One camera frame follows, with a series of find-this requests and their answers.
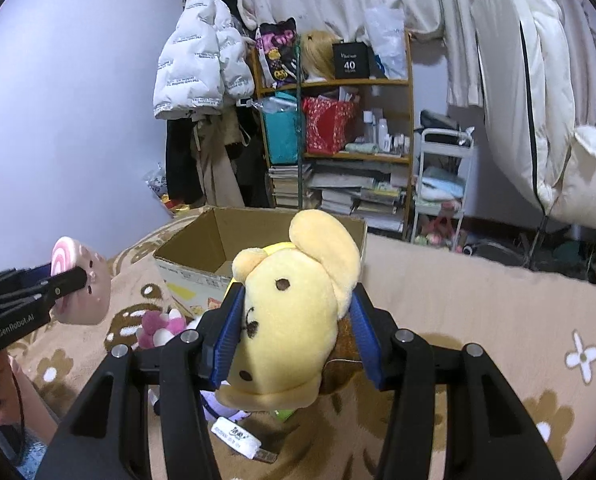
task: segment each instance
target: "stack of books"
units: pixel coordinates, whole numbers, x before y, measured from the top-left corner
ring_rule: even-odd
[[[309,189],[309,181],[313,169],[310,164],[302,166],[303,179],[303,209],[315,209],[320,204],[318,192]],[[272,166],[269,169],[271,188],[275,204],[278,207],[297,209],[298,200],[298,167],[297,166]]]
[[[315,170],[310,186],[321,190],[320,209],[364,219],[370,228],[403,231],[406,188],[392,186],[388,173],[348,164],[335,168],[331,163],[318,163]]]

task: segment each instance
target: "blue gripper pad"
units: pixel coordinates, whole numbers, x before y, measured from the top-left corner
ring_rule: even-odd
[[[349,308],[351,328],[360,359],[363,362],[364,372],[374,386],[380,389],[384,382],[384,376],[380,344],[370,319],[369,309],[373,309],[373,305],[369,301],[364,287],[362,285],[358,285],[358,287],[353,292]]]
[[[215,388],[226,380],[240,342],[245,286],[233,283],[220,308],[209,310],[198,325],[203,335],[203,357],[200,375]]]

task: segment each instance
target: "red gift bag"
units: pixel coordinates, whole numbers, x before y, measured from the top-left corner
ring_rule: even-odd
[[[334,155],[345,147],[347,126],[358,112],[358,103],[306,97],[307,152]]]

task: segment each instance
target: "black box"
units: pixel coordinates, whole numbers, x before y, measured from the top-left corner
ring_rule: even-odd
[[[369,49],[364,43],[334,43],[336,79],[369,79]]]

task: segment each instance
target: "white puffer jacket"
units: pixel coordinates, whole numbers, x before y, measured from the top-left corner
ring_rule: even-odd
[[[158,60],[156,119],[216,115],[250,97],[254,81],[246,51],[222,0],[187,0]]]

